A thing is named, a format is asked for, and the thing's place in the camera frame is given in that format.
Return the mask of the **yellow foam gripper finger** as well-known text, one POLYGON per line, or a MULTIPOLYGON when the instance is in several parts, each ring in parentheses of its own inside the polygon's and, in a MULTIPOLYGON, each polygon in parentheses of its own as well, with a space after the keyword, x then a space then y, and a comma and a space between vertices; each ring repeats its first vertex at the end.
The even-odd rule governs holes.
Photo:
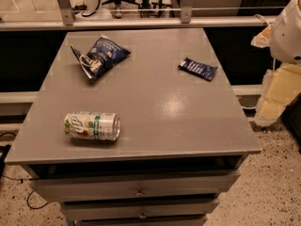
POLYGON ((301 93, 301 65, 282 63, 275 71, 267 70, 257 102, 255 123, 270 126, 301 93))
POLYGON ((271 30, 272 26, 269 24, 263 29, 262 32, 260 32, 252 39, 251 45, 258 48, 269 47, 271 39, 271 30))

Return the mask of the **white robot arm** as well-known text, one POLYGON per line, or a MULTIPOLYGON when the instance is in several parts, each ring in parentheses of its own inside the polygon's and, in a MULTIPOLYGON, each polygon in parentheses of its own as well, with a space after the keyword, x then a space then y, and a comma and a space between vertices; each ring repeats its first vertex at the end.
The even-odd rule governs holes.
POLYGON ((268 69, 262 79, 255 123, 270 126, 301 93, 301 0, 291 0, 272 24, 255 36, 251 45, 269 47, 278 69, 268 69))

